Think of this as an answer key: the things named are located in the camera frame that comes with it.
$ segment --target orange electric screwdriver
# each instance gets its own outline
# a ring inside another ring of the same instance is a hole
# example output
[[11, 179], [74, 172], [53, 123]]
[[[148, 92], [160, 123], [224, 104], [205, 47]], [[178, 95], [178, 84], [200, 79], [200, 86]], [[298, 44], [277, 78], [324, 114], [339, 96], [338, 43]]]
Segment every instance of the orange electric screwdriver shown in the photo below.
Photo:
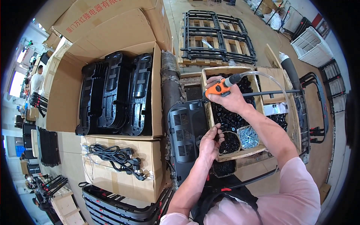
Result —
[[228, 78], [222, 78], [205, 91], [205, 97], [208, 99], [208, 94], [217, 94], [225, 97], [230, 94], [230, 87], [240, 82], [243, 76], [240, 73], [231, 75]]

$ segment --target factory floor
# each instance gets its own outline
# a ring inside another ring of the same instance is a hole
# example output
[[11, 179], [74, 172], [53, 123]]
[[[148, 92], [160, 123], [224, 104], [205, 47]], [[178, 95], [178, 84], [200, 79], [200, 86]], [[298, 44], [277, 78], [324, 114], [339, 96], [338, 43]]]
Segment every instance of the factory floor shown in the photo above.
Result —
[[[308, 72], [314, 72], [321, 79], [319, 70], [298, 60], [297, 55], [288, 39], [281, 34], [277, 34], [269, 26], [265, 25], [258, 16], [253, 14], [253, 11], [250, 10], [250, 7], [244, 1], [238, 0], [236, 2], [236, 6], [226, 5], [225, 2], [214, 3], [209, 1], [188, 0], [163, 1], [166, 14], [169, 19], [171, 33], [174, 37], [174, 47], [176, 53], [179, 50], [178, 38], [180, 32], [180, 20], [183, 18], [182, 13], [189, 10], [210, 10], [218, 14], [232, 15], [234, 17], [241, 18], [247, 28], [248, 35], [254, 46], [258, 59], [256, 63], [257, 66], [270, 66], [270, 63], [264, 54], [265, 46], [266, 44], [269, 44], [275, 54], [281, 51], [292, 59], [299, 77], [307, 74]], [[196, 66], [192, 66], [191, 68], [181, 68], [181, 73], [198, 71], [201, 71], [201, 68]], [[318, 101], [315, 85], [310, 85], [305, 89], [305, 97], [310, 127], [322, 127], [321, 105]], [[41, 121], [38, 121], [37, 125], [41, 127]], [[307, 170], [312, 175], [318, 187], [320, 187], [327, 179], [329, 163], [332, 156], [333, 121], [331, 117], [329, 117], [329, 127], [326, 140], [322, 144], [311, 144], [310, 159], [309, 163], [306, 165]], [[84, 169], [82, 167], [81, 160], [80, 137], [75, 136], [74, 133], [59, 132], [58, 141], [61, 165], [50, 168], [40, 164], [41, 171], [44, 174], [62, 174], [68, 178], [70, 188], [74, 192], [75, 201], [80, 207], [84, 219], [90, 225], [93, 225], [90, 214], [86, 210], [85, 202], [82, 198], [81, 188], [78, 187], [79, 182], [85, 181]], [[271, 158], [239, 168], [236, 175], [241, 180], [247, 180], [273, 170], [275, 167], [276, 159]], [[279, 173], [276, 173], [270, 177], [252, 183], [247, 187], [255, 196], [278, 193], [280, 184], [279, 180]]]

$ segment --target hand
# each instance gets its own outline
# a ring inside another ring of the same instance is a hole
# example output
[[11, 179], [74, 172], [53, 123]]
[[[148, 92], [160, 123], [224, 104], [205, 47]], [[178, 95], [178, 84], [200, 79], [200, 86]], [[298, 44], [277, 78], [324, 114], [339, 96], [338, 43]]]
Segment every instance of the hand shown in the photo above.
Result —
[[[199, 158], [204, 159], [210, 166], [219, 154], [221, 142], [225, 140], [222, 130], [219, 129], [220, 126], [220, 123], [213, 126], [200, 141]], [[219, 135], [219, 140], [215, 140], [217, 134]]]
[[[215, 84], [214, 81], [220, 80], [222, 78], [222, 76], [210, 77], [206, 81], [208, 85], [206, 85], [205, 88], [209, 89]], [[241, 94], [240, 89], [237, 85], [231, 86], [230, 94], [225, 97], [221, 97], [217, 94], [208, 94], [208, 99], [212, 102], [224, 106], [227, 110], [237, 113], [239, 115], [241, 115], [243, 109], [248, 108], [248, 106], [251, 105], [246, 103], [243, 94]]]

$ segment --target clear air hose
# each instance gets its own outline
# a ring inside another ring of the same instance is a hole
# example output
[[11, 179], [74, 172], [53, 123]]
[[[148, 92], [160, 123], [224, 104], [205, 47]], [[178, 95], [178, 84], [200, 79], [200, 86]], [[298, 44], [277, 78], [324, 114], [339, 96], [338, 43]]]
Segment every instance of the clear air hose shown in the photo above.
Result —
[[[244, 76], [247, 76], [247, 75], [259, 75], [259, 76], [264, 76], [264, 77], [267, 77], [269, 78], [270, 80], [272, 80], [273, 82], [275, 82], [279, 88], [281, 89], [281, 91], [284, 93], [284, 96], [285, 96], [285, 100], [286, 100], [286, 103], [287, 103], [287, 106], [288, 106], [288, 121], [291, 122], [292, 121], [292, 112], [290, 111], [290, 101], [289, 101], [289, 98], [287, 96], [287, 93], [286, 91], [284, 90], [283, 87], [281, 87], [280, 83], [275, 79], [273, 78], [272, 76], [270, 75], [267, 75], [265, 73], [262, 73], [262, 72], [259, 72], [259, 71], [246, 71], [246, 72], [243, 72], [243, 73], [240, 73], [240, 77], [244, 77]], [[289, 127], [287, 129], [287, 134], [288, 136], [290, 137], [291, 134], [289, 134]]]

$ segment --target blue plastic crate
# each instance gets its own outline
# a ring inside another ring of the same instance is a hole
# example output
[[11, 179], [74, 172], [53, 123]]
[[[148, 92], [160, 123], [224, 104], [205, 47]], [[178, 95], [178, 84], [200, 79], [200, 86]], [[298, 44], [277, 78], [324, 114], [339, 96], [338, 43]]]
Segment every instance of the blue plastic crate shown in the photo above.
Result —
[[23, 153], [25, 151], [25, 147], [21, 146], [21, 145], [15, 146], [15, 149], [16, 149], [16, 156], [17, 157], [20, 157], [21, 153]]

